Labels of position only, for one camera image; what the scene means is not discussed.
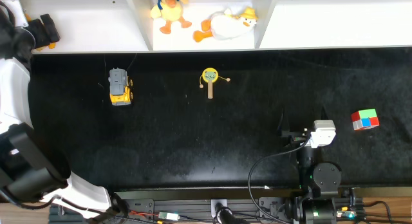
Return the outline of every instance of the yellow toy truck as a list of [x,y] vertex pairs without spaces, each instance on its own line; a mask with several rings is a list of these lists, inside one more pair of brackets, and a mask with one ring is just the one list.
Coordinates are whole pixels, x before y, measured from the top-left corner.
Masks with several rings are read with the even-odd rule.
[[109,72],[110,100],[114,106],[130,105],[133,101],[133,81],[123,69],[112,69]]

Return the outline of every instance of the wooden handle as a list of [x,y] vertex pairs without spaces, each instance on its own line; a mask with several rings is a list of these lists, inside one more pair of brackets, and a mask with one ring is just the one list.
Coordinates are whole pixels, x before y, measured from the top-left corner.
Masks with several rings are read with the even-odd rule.
[[207,98],[212,99],[213,98],[213,82],[212,79],[209,79],[207,83]]

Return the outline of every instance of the colorful cube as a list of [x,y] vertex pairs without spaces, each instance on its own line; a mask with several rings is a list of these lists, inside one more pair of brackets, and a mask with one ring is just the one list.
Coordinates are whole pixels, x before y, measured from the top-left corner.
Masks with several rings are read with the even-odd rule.
[[355,131],[371,129],[379,126],[375,109],[357,111],[352,114],[352,124]]

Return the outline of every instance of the duck beak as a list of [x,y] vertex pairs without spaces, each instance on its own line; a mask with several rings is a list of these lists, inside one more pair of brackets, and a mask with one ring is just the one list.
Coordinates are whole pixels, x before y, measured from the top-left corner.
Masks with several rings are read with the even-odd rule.
[[171,8],[174,8],[176,6],[176,0],[165,0],[165,2]]

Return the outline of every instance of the red cube face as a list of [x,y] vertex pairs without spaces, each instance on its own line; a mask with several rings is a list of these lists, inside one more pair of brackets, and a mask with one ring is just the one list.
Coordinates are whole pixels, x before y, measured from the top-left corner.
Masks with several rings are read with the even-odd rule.
[[359,115],[359,111],[356,111],[355,113],[353,113],[353,114],[351,115],[351,117],[352,117],[352,122],[358,121],[358,120],[361,119],[361,116]]
[[369,118],[369,120],[371,121],[371,126],[379,126],[378,117]]

